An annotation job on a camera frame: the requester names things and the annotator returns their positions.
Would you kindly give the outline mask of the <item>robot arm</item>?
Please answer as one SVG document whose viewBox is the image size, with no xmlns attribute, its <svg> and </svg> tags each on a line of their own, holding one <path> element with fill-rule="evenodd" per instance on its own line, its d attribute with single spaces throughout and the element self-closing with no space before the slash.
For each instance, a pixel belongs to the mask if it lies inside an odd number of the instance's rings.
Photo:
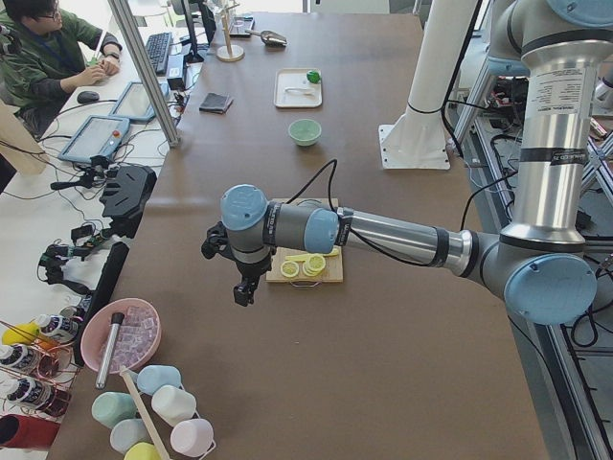
<svg viewBox="0 0 613 460">
<path fill-rule="evenodd" d="M 363 245 L 399 262 L 444 267 L 501 298 L 536 324 L 567 323 L 584 313 L 597 278 L 583 259 L 576 215 L 593 92 L 612 52 L 608 1 L 507 1 L 492 18 L 489 59 L 522 62 L 529 73 L 517 189 L 511 222 L 498 235 L 385 218 L 350 208 L 267 199 L 237 185 L 220 201 L 221 219 L 201 251 L 233 261 L 243 306 L 278 248 L 328 253 Z"/>
</svg>

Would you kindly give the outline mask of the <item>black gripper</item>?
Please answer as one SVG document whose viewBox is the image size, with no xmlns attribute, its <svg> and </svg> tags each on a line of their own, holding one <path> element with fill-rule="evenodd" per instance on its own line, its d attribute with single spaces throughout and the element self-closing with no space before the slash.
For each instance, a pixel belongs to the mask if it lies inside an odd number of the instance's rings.
<svg viewBox="0 0 613 460">
<path fill-rule="evenodd" d="M 207 260 L 220 255 L 234 262 L 241 275 L 241 283 L 233 288 L 234 300 L 242 307 L 254 303 L 255 288 L 261 276 L 272 269 L 271 250 L 268 246 L 253 253 L 240 252 L 230 244 L 227 229 L 219 221 L 207 230 L 206 239 L 201 245 L 201 253 Z"/>
</svg>

